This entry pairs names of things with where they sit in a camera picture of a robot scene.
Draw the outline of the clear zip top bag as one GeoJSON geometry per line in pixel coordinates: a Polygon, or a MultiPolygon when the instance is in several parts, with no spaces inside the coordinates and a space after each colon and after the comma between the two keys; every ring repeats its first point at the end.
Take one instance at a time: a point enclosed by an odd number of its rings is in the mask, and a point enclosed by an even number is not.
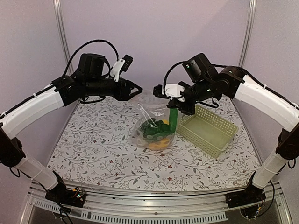
{"type": "Polygon", "coordinates": [[[178,109],[167,107],[168,100],[155,97],[144,90],[132,99],[139,120],[131,133],[131,142],[137,147],[163,150],[171,146],[179,120],[178,109]]]}

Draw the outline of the green white bok choy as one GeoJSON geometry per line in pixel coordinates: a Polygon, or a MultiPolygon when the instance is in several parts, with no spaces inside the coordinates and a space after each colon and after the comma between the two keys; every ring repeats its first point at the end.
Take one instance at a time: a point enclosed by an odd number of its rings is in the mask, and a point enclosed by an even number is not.
{"type": "Polygon", "coordinates": [[[153,136],[161,133],[162,120],[156,120],[155,118],[148,119],[139,126],[139,130],[142,132],[143,137],[153,136]]]}

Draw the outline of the green cucumber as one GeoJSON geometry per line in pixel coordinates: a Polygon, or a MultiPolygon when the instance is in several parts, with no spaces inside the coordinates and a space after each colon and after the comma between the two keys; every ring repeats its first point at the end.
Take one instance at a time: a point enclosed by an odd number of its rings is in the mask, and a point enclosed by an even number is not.
{"type": "Polygon", "coordinates": [[[168,125],[162,124],[161,133],[155,134],[153,136],[147,136],[147,138],[144,137],[144,139],[146,141],[158,141],[167,138],[168,136],[172,137],[172,135],[175,133],[177,128],[177,122],[178,122],[177,109],[170,109],[168,122],[169,122],[168,125]]]}

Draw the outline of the orange yellow mango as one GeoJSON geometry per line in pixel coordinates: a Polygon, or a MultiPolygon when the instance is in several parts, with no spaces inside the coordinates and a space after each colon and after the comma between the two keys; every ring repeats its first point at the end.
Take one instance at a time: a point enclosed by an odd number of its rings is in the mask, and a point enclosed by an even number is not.
{"type": "Polygon", "coordinates": [[[169,146],[170,142],[171,142],[170,139],[164,138],[162,140],[149,143],[147,145],[147,148],[150,150],[157,150],[157,151],[163,150],[169,146]]]}

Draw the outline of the yellow lemon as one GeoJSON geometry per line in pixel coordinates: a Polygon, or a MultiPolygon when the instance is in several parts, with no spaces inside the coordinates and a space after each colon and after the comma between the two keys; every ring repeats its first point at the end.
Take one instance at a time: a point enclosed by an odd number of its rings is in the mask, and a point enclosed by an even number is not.
{"type": "Polygon", "coordinates": [[[169,124],[168,120],[165,120],[165,119],[163,119],[162,122],[167,125],[169,124]]]}

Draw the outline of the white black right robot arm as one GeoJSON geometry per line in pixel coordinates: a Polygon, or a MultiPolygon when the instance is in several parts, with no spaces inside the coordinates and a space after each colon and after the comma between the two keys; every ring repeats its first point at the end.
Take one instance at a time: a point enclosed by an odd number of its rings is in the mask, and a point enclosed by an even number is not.
{"type": "Polygon", "coordinates": [[[248,188],[242,192],[242,200],[252,203],[259,197],[259,189],[263,189],[287,162],[299,156],[299,106],[259,82],[241,67],[223,65],[222,71],[218,72],[218,66],[211,64],[203,53],[178,62],[171,68],[178,65],[184,67],[194,84],[167,84],[170,74],[167,72],[162,94],[170,99],[169,108],[193,115],[196,103],[210,98],[220,99],[225,95],[249,104],[281,125],[282,132],[276,149],[252,175],[248,188]]]}

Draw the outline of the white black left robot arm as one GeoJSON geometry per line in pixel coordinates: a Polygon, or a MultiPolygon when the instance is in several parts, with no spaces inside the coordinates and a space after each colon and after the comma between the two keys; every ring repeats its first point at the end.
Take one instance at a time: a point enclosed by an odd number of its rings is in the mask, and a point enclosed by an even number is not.
{"type": "Polygon", "coordinates": [[[103,74],[108,64],[106,58],[97,54],[82,54],[78,68],[68,76],[61,76],[41,91],[28,97],[0,116],[0,161],[4,166],[14,167],[31,179],[41,183],[60,203],[69,199],[69,191],[58,175],[34,158],[26,156],[17,135],[44,115],[66,107],[89,96],[103,100],[111,96],[118,101],[129,101],[142,92],[142,87],[120,75],[130,67],[133,58],[125,55],[117,59],[103,74]]]}

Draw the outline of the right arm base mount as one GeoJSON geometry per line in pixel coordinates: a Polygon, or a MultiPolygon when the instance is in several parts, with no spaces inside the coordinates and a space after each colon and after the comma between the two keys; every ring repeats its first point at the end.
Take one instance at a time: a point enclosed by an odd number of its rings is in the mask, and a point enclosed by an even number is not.
{"type": "Polygon", "coordinates": [[[244,190],[227,193],[225,198],[229,208],[238,207],[244,218],[254,219],[264,205],[266,195],[263,189],[250,185],[244,190]]]}

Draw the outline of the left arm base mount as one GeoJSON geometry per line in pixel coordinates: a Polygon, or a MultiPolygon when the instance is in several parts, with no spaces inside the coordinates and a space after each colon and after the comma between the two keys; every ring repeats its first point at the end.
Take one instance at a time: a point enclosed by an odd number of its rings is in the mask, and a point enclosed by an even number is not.
{"type": "Polygon", "coordinates": [[[58,204],[83,208],[86,191],[78,187],[67,189],[65,185],[57,185],[52,190],[47,190],[45,198],[58,204]]]}

